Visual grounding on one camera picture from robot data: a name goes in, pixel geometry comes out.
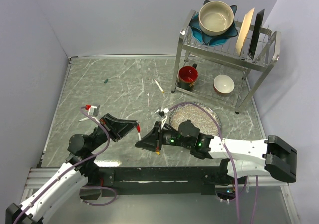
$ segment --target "white stick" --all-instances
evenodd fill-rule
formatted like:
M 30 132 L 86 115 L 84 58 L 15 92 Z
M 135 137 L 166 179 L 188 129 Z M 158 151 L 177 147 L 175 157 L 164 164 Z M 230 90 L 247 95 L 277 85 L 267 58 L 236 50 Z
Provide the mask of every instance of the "white stick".
M 83 121 L 87 121 L 87 120 L 89 120 L 89 118 L 86 117 L 86 118 L 80 119 L 79 122 L 83 122 Z
M 159 87 L 160 91 L 162 91 L 163 93 L 165 93 L 165 91 L 163 90 L 163 88 L 159 85 L 159 83 L 154 79 L 155 83 L 157 84 L 157 86 Z

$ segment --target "bowl rim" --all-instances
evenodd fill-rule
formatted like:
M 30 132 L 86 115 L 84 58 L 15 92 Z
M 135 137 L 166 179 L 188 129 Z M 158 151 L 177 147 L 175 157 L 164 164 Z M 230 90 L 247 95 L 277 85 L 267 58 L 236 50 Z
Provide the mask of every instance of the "bowl rim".
M 218 92 L 220 92 L 220 93 L 222 93 L 222 94 L 231 93 L 231 92 L 235 89 L 235 82 L 234 82 L 234 80 L 233 80 L 230 76 L 227 76 L 227 77 L 229 77 L 229 78 L 233 81 L 233 89 L 232 89 L 231 91 L 229 91 L 229 92 L 222 92 L 222 91 L 220 91 L 220 90 L 216 87 L 216 84 L 215 84 L 216 78 L 217 78 L 217 77 L 220 77 L 220 76 L 227 76 L 227 75 L 220 74 L 220 75 L 216 76 L 216 77 L 214 78 L 214 82 L 213 82 L 213 83 L 214 83 L 214 88 L 215 88 Z
M 231 11 L 231 14 L 232 14 L 232 22 L 229 23 L 229 25 L 228 25 L 224 30 L 219 30 L 219 31 L 209 30 L 209 29 L 207 29 L 207 27 L 204 26 L 204 24 L 203 24 L 203 23 L 201 22 L 201 20 L 200 20 L 201 11 L 203 10 L 204 7 L 208 6 L 208 5 L 211 4 L 211 3 L 222 3 L 222 4 L 226 5 L 226 6 L 228 7 L 228 9 Z M 228 4 L 224 3 L 223 1 L 210 1 L 210 2 L 206 3 L 204 6 L 202 6 L 202 8 L 200 9 L 200 11 L 199 11 L 199 13 L 198 13 L 199 23 L 200 23 L 207 31 L 211 31 L 211 32 L 227 31 L 228 28 L 230 28 L 230 26 L 233 24 L 234 19 L 235 19 L 235 16 L 234 16 L 233 10 L 231 9 L 231 7 L 230 7 Z

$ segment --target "metal dish rack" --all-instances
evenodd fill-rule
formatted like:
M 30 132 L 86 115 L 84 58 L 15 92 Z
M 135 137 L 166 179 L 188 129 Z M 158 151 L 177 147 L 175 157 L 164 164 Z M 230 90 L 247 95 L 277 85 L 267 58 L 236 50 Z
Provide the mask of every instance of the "metal dish rack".
M 237 37 L 230 38 L 225 44 L 214 47 L 198 42 L 193 37 L 189 27 L 189 23 L 195 14 L 196 11 L 194 10 L 189 13 L 180 31 L 171 92 L 173 93 L 175 90 L 178 90 L 198 98 L 216 100 L 228 107 L 235 108 L 235 112 L 238 114 L 277 62 L 280 52 L 281 33 L 278 31 L 272 33 L 269 29 L 261 28 L 255 57 L 251 59 L 248 56 L 248 50 L 254 29 L 253 25 L 249 28 L 247 39 L 239 56 L 235 52 Z M 235 21 L 235 25 L 238 31 L 240 31 L 242 23 Z M 182 89 L 176 84 L 183 50 L 186 51 L 183 66 L 190 62 L 196 62 L 198 64 L 199 77 L 192 91 Z M 200 67 L 207 66 L 207 61 L 213 62 L 208 64 L 210 70 L 208 70 L 209 67 L 205 67 L 203 68 L 205 72 L 201 72 Z M 261 75 L 255 85 L 249 90 L 248 94 L 245 97 L 241 97 L 244 81 L 251 70 L 259 71 Z M 218 74 L 228 75 L 234 80 L 235 89 L 229 96 L 220 95 L 215 92 L 213 88 L 213 78 L 215 77 L 214 73 L 216 73 L 216 71 L 218 71 Z

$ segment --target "white wall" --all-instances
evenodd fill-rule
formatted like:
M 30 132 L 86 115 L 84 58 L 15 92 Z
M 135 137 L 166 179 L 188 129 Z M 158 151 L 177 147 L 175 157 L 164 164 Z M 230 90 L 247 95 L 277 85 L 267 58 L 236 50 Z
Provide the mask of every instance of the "white wall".
M 319 222 L 318 6 L 319 0 L 277 1 L 266 24 L 282 33 L 280 57 L 255 94 L 266 134 L 298 152 L 291 189 L 303 224 Z
M 175 54 L 191 9 L 205 0 L 37 0 L 68 56 Z M 221 0 L 270 13 L 276 0 Z
M 0 0 L 0 220 L 41 157 L 67 57 L 35 0 Z

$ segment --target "round tray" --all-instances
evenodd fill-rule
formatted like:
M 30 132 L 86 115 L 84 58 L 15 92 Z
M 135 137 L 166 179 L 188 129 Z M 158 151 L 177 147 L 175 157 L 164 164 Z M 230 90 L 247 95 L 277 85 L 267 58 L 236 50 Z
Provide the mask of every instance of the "round tray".
M 201 107 L 203 107 L 209 114 L 216 120 L 218 125 L 221 128 L 220 119 L 217 114 L 208 106 L 194 102 Z M 193 125 L 200 129 L 200 132 L 203 134 L 219 136 L 218 129 L 215 123 L 211 120 L 211 118 L 204 113 L 200 108 L 192 105 L 192 104 L 182 104 L 177 106 L 170 114 L 168 119 L 168 124 L 172 126 L 174 129 L 178 130 L 178 127 L 181 123 L 190 120 Z

